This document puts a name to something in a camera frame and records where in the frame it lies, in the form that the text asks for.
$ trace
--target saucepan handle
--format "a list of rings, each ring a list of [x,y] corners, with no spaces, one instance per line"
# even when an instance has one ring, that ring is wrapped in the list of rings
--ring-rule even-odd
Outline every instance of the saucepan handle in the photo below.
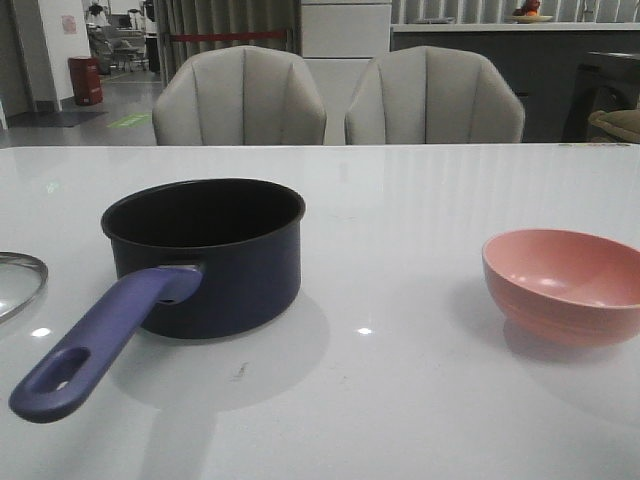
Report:
[[[75,411],[153,306],[186,300],[201,280],[197,267],[149,268],[122,277],[18,384],[11,409],[35,423]]]

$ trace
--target gray chair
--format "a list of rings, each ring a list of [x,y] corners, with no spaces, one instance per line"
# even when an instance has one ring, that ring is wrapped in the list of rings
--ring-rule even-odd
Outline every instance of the gray chair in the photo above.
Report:
[[[190,57],[153,108],[158,145],[321,145],[325,123],[304,60],[252,46]]]
[[[414,47],[372,59],[345,117],[347,144],[517,143],[524,108],[476,53]]]

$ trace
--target black saucepan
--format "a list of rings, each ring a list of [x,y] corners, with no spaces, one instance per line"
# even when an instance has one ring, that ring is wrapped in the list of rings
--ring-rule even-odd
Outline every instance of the black saucepan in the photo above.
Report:
[[[22,418],[48,423],[76,410],[135,329],[175,338],[240,333],[282,313],[300,288],[305,204],[250,179],[172,183],[107,209],[119,277],[18,384]]]

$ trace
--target handle hole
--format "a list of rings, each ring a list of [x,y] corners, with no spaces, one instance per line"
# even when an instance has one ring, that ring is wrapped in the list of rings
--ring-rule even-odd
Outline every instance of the handle hole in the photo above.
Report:
[[[36,393],[62,390],[91,356],[89,349],[72,348],[57,352],[33,384]]]

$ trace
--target gray floor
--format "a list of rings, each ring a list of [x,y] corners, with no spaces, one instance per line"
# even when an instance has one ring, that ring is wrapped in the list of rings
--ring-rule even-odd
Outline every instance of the gray floor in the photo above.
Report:
[[[22,145],[155,145],[150,118],[132,126],[114,122],[132,114],[150,114],[162,91],[160,75],[113,70],[101,77],[102,103],[65,111],[105,112],[75,127],[10,127],[0,130],[0,147]]]

